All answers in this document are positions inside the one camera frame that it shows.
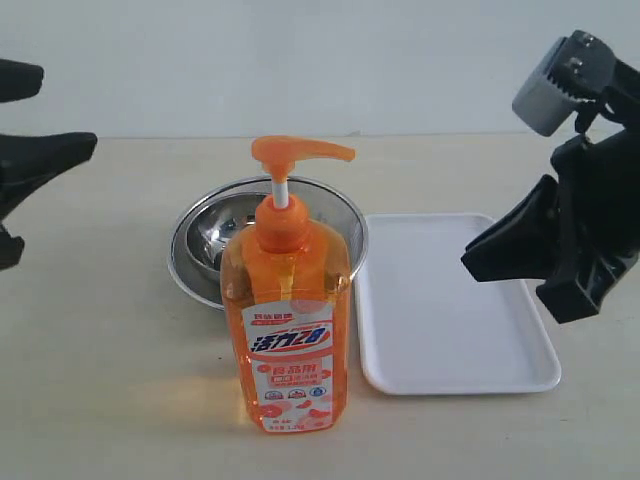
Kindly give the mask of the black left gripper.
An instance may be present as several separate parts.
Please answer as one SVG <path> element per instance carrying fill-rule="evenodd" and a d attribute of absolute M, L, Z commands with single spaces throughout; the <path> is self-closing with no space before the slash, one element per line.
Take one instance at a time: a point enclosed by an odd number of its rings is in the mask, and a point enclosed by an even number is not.
<path fill-rule="evenodd" d="M 1 135 L 1 221 L 37 189 L 91 159 L 98 138 L 90 132 L 47 136 Z M 17 266 L 25 248 L 0 224 L 0 270 Z"/>

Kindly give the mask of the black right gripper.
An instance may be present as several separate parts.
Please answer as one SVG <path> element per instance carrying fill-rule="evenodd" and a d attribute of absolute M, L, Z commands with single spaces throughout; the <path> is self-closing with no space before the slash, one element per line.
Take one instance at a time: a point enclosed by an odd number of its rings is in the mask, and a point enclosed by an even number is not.
<path fill-rule="evenodd" d="M 560 324 L 599 314 L 639 259 L 639 73 L 617 61 L 577 134 L 503 218 L 465 247 L 478 282 L 544 281 L 536 293 Z"/>

